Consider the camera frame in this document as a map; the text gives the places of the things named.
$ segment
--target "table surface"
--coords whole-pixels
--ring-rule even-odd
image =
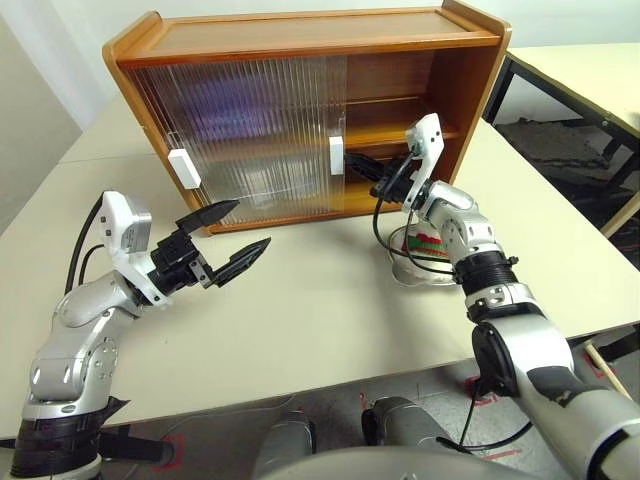
[[[508,53],[640,136],[640,43],[510,48]]]
[[[566,336],[640,318],[637,270],[490,126],[480,122],[456,186],[492,221],[515,267]],[[27,372],[46,340],[78,231],[100,191],[142,199],[152,245],[187,208],[116,99],[0,237],[0,437],[15,435]],[[406,221],[381,215],[381,230]],[[195,238],[215,268],[270,236],[251,270],[222,289],[189,288],[126,333],[112,394],[133,400],[110,423],[251,401],[472,356],[458,287],[404,288],[371,217]],[[87,246],[98,243],[95,231]],[[109,269],[104,252],[87,278]]]

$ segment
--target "cabinet top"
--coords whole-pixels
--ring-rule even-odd
[[[508,24],[457,1],[445,1],[442,8],[171,19],[149,12],[107,43],[103,54],[120,67],[135,68],[490,46],[500,44],[507,31]]]

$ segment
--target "robotic arm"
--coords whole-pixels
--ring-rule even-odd
[[[144,207],[114,191],[104,192],[101,202],[101,237],[114,270],[71,290],[56,307],[49,339],[31,365],[8,478],[97,477],[100,427],[127,403],[109,395],[127,327],[145,306],[170,305],[169,296],[184,286],[225,285],[248,269],[271,240],[248,245],[213,270],[190,233],[218,222],[238,201],[215,203],[178,220],[177,230],[151,254],[151,215]]]
[[[578,478],[640,478],[640,407],[574,375],[567,342],[517,280],[517,259],[505,256],[476,202],[428,179],[444,146],[437,115],[418,122],[408,141],[410,156],[423,159],[411,178],[362,158],[355,168],[367,178],[378,168],[372,195],[402,203],[439,232],[476,324],[473,350],[484,387],[512,397]]]

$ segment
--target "wooden cabinet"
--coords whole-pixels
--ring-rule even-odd
[[[510,37],[456,0],[442,7],[141,17],[104,60],[187,204],[241,206],[211,232],[371,213],[371,184],[336,168],[329,138],[385,161],[430,112],[451,181]],[[167,157],[202,177],[182,187]],[[386,210],[397,209],[387,205]]]

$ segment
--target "ribbed glass panel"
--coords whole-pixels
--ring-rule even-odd
[[[170,148],[185,148],[224,223],[343,208],[329,137],[344,137],[345,57],[145,67],[129,72]]]

